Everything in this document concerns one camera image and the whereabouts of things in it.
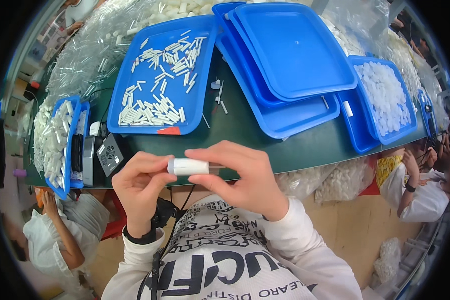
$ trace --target blue plastic tray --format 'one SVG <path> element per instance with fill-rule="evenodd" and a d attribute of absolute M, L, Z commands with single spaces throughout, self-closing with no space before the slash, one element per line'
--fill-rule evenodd
<path fill-rule="evenodd" d="M 228 37 L 222 33 L 217 37 L 215 44 L 225 57 L 242 88 L 258 125 L 266 135 L 275 139 L 284 139 L 332 120 L 340 114 L 340 105 L 335 93 L 324 95 L 329 109 L 326 108 L 320 96 L 276 108 L 265 107 L 257 103 L 245 71 Z"/>
<path fill-rule="evenodd" d="M 116 134 L 158 134 L 158 131 L 161 129 L 176 127 L 179 129 L 178 134 L 186 135 L 197 128 L 202 120 L 208 71 L 210 68 L 210 61 L 212 60 L 217 28 L 218 25 L 215 16 L 202 15 L 166 21 L 140 30 L 135 35 L 128 48 L 128 52 L 125 55 L 115 82 L 107 117 L 108 130 Z M 180 34 L 187 30 L 191 30 L 186 34 L 186 36 L 190 36 L 190 38 L 187 39 L 189 41 L 193 41 L 196 37 L 207 37 L 202 42 L 200 56 L 197 58 L 195 69 L 190 73 L 191 75 L 194 75 L 195 72 L 198 73 L 197 78 L 195 78 L 196 83 L 187 94 L 185 91 L 188 86 L 183 86 L 183 75 L 178 78 L 175 77 L 175 79 L 167 77 L 168 83 L 164 94 L 166 97 L 170 98 L 175 107 L 183 107 L 186 121 L 184 123 L 179 121 L 174 126 L 119 126 L 118 121 L 120 111 L 122 111 L 123 94 L 127 87 L 136 85 L 137 80 L 144 80 L 147 83 L 141 84 L 141 92 L 138 89 L 135 90 L 133 93 L 134 101 L 141 99 L 142 101 L 148 101 L 150 103 L 156 102 L 152 97 L 150 90 L 154 86 L 154 78 L 161 74 L 162 70 L 160 68 L 154 70 L 153 67 L 149 69 L 148 66 L 150 63 L 144 61 L 135 68 L 135 71 L 132 74 L 132 64 L 135 58 L 149 48 L 163 50 L 166 46 L 184 38 L 185 36 L 180 36 Z M 148 43 L 140 50 L 140 45 L 146 38 L 149 38 Z M 179 51 L 179 56 L 182 57 L 183 55 L 184 53 Z M 166 62 L 162 62 L 162 59 L 160 59 L 160 64 L 162 64 L 162 67 L 168 71 L 168 73 L 173 75 L 173 72 L 170 71 L 170 66 Z M 160 98 L 159 90 L 159 87 L 157 87 L 154 91 L 154 94 L 158 98 Z"/>
<path fill-rule="evenodd" d="M 83 159 L 83 155 L 84 155 L 85 137 L 88 135 L 88 117 L 90 117 L 90 103 L 88 101 L 83 102 L 81 104 L 80 113 L 82 111 L 86 111 L 87 114 L 85 115 L 85 124 L 84 124 L 84 128 L 83 128 L 83 142 L 82 142 L 82 147 L 81 147 L 81 153 L 82 153 L 81 159 Z M 70 179 L 70 188 L 82 189 L 83 187 L 84 187 L 83 180 Z"/>
<path fill-rule="evenodd" d="M 264 80 L 264 76 L 258 69 L 255 60 L 250 54 L 249 49 L 243 42 L 232 21 L 225 19 L 225 14 L 229 13 L 230 11 L 234 12 L 234 9 L 237 6 L 243 5 L 245 3 L 246 2 L 231 2 L 215 4 L 211 8 L 211 10 L 217 17 L 218 23 L 227 34 L 228 40 L 234 47 L 235 53 L 240 59 L 240 63 L 243 66 L 243 70 L 245 71 L 246 77 L 248 78 L 248 82 L 251 85 L 251 90 L 255 95 L 255 99 L 257 99 L 259 103 L 270 108 L 287 105 L 288 102 L 279 100 L 270 92 L 267 83 Z"/>
<path fill-rule="evenodd" d="M 342 107 L 342 115 L 350 135 L 352 146 L 358 154 L 380 145 L 380 141 L 375 139 L 368 130 L 367 122 L 370 120 L 367 109 L 365 107 L 365 99 L 357 88 L 337 93 L 340 106 Z M 348 101 L 353 116 L 348 117 L 343 102 Z"/>
<path fill-rule="evenodd" d="M 235 12 L 277 98 L 296 101 L 357 86 L 347 56 L 310 7 L 257 3 L 241 5 Z"/>
<path fill-rule="evenodd" d="M 425 123 L 426 133 L 429 137 L 432 137 L 433 134 L 437 133 L 435 110 L 433 109 L 432 101 L 429 96 L 420 89 L 418 90 L 418 101 L 420 102 L 420 107 L 422 108 L 423 122 Z M 425 110 L 425 105 L 430 105 L 432 111 L 427 112 Z"/>
<path fill-rule="evenodd" d="M 70 173 L 72 171 L 72 160 L 70 159 L 71 151 L 72 151 L 72 135 L 75 134 L 75 130 L 77 129 L 77 122 L 80 115 L 80 109 L 82 108 L 82 105 L 80 104 L 80 97 L 79 96 L 71 96 L 68 98 L 63 98 L 57 101 L 55 103 L 55 107 L 53 108 L 52 117 L 55 116 L 55 113 L 59 109 L 60 105 L 62 105 L 65 100 L 68 100 L 72 103 L 73 107 L 73 116 L 72 116 L 72 123 L 70 124 L 70 130 L 68 131 L 68 138 L 66 140 L 66 149 L 65 149 L 65 174 L 64 175 L 64 183 L 65 183 L 65 189 L 61 189 L 58 187 L 56 189 L 51 183 L 48 178 L 45 178 L 45 182 L 48 184 L 48 186 L 60 197 L 60 199 L 65 200 L 67 198 L 67 194 L 70 191 Z"/>
<path fill-rule="evenodd" d="M 382 136 L 382 135 L 380 135 L 380 131 L 378 130 L 378 127 L 377 127 L 377 119 L 375 118 L 375 116 L 373 115 L 373 112 L 372 112 L 372 111 L 374 111 L 373 105 L 370 103 L 369 96 L 365 92 L 365 88 L 363 87 L 362 81 L 358 80 L 357 91 L 360 92 L 363 99 L 366 100 L 365 101 L 366 111 L 368 113 L 370 120 L 373 120 L 373 122 L 370 122 L 368 124 L 368 127 L 369 127 L 368 129 L 370 131 L 370 134 L 375 139 L 378 139 L 382 144 L 388 145 L 388 144 L 393 143 L 396 140 L 414 132 L 415 130 L 417 130 L 417 116 L 415 115 L 415 108 L 413 106 L 412 100 L 410 99 L 410 94 L 408 93 L 407 87 L 405 86 L 405 82 L 402 78 L 402 75 L 400 74 L 400 71 L 398 70 L 395 63 L 393 63 L 389 60 L 368 57 L 368 56 L 357 56 L 357 55 L 349 55 L 348 59 L 350 60 L 350 62 L 353 65 L 356 65 L 356 66 L 363 65 L 363 63 L 370 63 L 370 62 L 381 63 L 383 65 L 389 66 L 395 73 L 395 77 L 398 79 L 398 81 L 402 85 L 403 92 L 405 93 L 405 98 L 406 98 L 405 105 L 408 107 L 408 111 L 410 112 L 410 118 L 412 119 L 412 123 L 407 124 L 407 125 L 401 125 L 400 130 L 394 131 L 392 133 L 387 133 L 386 135 Z"/>

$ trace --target black lanyard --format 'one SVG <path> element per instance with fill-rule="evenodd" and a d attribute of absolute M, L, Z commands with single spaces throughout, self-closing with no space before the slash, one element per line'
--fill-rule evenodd
<path fill-rule="evenodd" d="M 190 190 L 190 193 L 188 193 L 188 196 L 185 200 L 185 202 L 182 205 L 182 208 L 179 210 L 178 207 L 174 205 L 174 213 L 172 214 L 172 217 L 175 218 L 175 223 L 172 228 L 172 233 L 170 237 L 168 238 L 168 241 L 166 242 L 165 247 L 162 249 L 156 251 L 156 253 L 153 255 L 153 261 L 151 263 L 151 271 L 147 273 L 145 278 L 141 281 L 140 288 L 138 289 L 137 294 L 137 300 L 141 300 L 142 298 L 142 292 L 145 288 L 145 281 L 150 276 L 151 273 L 151 287 L 150 287 L 150 295 L 152 300 L 157 300 L 157 287 L 158 287 L 158 278 L 159 278 L 159 270 L 160 267 L 163 266 L 164 262 L 162 261 L 162 257 L 165 255 L 165 251 L 168 248 L 168 244 L 172 240 L 173 234 L 175 232 L 175 227 L 177 226 L 180 219 L 185 215 L 187 212 L 186 210 L 183 210 L 185 205 L 187 204 L 188 200 L 190 199 L 190 196 L 192 195 L 193 189 L 195 188 L 195 184 L 192 185 L 192 189 Z"/>

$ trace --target black box with fan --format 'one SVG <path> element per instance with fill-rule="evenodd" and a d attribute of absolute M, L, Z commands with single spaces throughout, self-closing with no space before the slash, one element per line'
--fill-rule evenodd
<path fill-rule="evenodd" d="M 120 171 L 132 157 L 128 143 L 121 135 L 114 133 L 103 140 L 96 153 L 106 177 Z"/>

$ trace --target green workbench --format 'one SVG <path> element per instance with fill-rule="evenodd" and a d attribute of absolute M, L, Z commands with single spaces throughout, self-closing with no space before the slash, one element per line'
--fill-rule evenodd
<path fill-rule="evenodd" d="M 115 75 L 106 79 L 102 88 L 113 87 L 115 84 Z M 41 86 L 46 86 L 48 76 L 44 78 Z M 265 151 L 269 158 L 274 173 L 295 171 L 310 167 L 327 165 L 348 159 L 359 157 L 350 142 L 347 127 L 343 116 L 330 120 L 326 123 L 295 134 L 285 141 L 270 138 L 260 129 L 250 106 L 242 93 L 242 90 L 236 81 L 228 64 L 222 60 L 221 53 L 215 48 L 210 63 L 210 72 L 208 82 L 214 81 L 218 77 L 224 81 L 222 100 L 226 104 L 228 114 L 226 115 L 221 107 L 217 107 L 215 97 L 218 91 L 207 89 L 205 93 L 205 103 L 203 113 L 210 129 L 205 122 L 201 121 L 198 127 L 187 135 L 127 135 L 132 151 L 145 151 L 155 155 L 173 154 L 176 158 L 184 158 L 184 151 L 192 148 L 206 148 L 222 140 L 229 140 L 246 147 Z M 41 88 L 37 98 L 39 103 L 45 98 L 45 91 Z M 112 90 L 100 92 L 100 96 L 94 99 L 91 105 L 90 123 L 99 121 L 108 109 L 108 103 L 112 96 Z M 396 146 L 408 144 L 421 139 L 427 135 L 424 127 L 421 110 L 416 113 L 418 128 L 413 133 L 402 139 L 387 145 L 378 146 L 363 155 L 381 152 Z M 29 185 L 46 186 L 43 172 L 41 177 L 37 173 L 35 166 L 31 163 L 33 159 L 33 142 L 27 149 L 24 149 L 24 167 L 27 170 L 25 182 Z M 238 179 L 235 171 L 223 169 L 220 176 L 225 180 Z M 179 178 L 173 185 L 188 184 L 187 178 Z M 106 188 L 111 188 L 110 178 L 108 178 Z"/>

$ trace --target wristwatch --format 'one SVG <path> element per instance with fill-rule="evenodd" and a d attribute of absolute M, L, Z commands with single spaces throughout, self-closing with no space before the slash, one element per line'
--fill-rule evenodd
<path fill-rule="evenodd" d="M 406 189 L 407 191 L 413 193 L 413 192 L 415 192 L 415 189 L 416 189 L 416 188 L 414 188 L 414 187 L 412 187 L 411 185 L 409 185 L 409 184 L 408 184 L 408 181 L 407 181 L 407 183 L 405 183 L 405 189 Z"/>
<path fill-rule="evenodd" d="M 123 228 L 123 235 L 132 243 L 137 245 L 151 244 L 157 240 L 157 232 L 155 231 L 155 225 L 151 223 L 151 229 L 147 234 L 142 235 L 140 238 L 132 237 L 127 230 L 127 226 Z"/>

